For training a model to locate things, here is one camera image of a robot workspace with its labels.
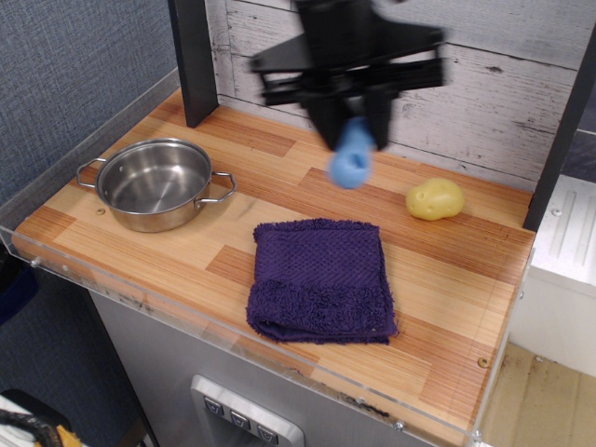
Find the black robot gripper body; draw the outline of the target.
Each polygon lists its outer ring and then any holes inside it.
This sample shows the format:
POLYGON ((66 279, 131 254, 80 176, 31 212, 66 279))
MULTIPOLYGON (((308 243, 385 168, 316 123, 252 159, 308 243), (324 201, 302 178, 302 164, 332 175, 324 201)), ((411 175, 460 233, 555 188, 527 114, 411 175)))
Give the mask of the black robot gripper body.
POLYGON ((442 29, 379 15, 370 1, 300 1, 302 33, 255 54, 268 105, 349 98, 444 83, 442 29))

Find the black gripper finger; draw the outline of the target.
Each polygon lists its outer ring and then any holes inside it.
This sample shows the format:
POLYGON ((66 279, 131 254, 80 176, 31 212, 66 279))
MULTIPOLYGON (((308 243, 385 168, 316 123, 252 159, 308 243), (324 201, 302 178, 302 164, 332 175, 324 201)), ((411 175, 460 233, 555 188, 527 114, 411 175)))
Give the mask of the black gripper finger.
POLYGON ((377 149, 385 149, 392 116, 392 99, 382 90, 368 90, 364 94, 364 115, 377 149))
POLYGON ((302 106, 328 148, 334 150, 345 123, 353 116, 346 101, 341 98, 310 99, 302 106))

